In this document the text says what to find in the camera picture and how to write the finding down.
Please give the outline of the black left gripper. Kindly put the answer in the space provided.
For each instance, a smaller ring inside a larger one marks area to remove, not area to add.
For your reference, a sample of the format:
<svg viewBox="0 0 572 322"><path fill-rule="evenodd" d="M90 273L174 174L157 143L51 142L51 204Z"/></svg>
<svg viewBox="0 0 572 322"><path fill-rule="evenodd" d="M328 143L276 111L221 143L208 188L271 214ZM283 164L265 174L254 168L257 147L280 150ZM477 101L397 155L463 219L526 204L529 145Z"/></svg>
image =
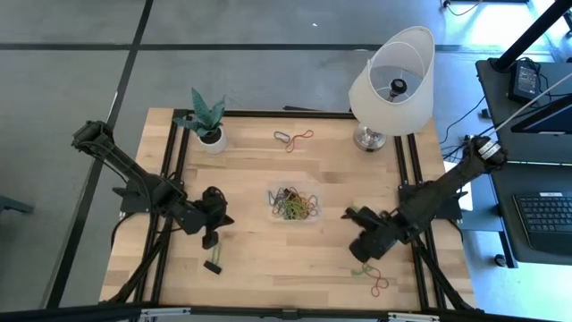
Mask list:
<svg viewBox="0 0 572 322"><path fill-rule="evenodd" d="M234 223L227 215L228 202L220 189L209 186L203 191L202 198L192 201L192 204L206 216L206 234L202 237L202 248L210 250L219 242L216 229Z"/></svg>

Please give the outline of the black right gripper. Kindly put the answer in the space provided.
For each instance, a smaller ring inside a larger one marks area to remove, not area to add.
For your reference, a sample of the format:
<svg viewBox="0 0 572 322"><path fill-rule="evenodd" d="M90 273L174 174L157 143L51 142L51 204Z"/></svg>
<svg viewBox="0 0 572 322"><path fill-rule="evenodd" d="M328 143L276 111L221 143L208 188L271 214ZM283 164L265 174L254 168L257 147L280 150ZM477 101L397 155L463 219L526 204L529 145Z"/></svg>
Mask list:
<svg viewBox="0 0 572 322"><path fill-rule="evenodd" d="M346 208L341 218L356 224L369 222L366 232L361 232L349 245L352 255L362 263L371 258L380 259L398 241L399 227L390 217L377 215L371 208Z"/></svg>

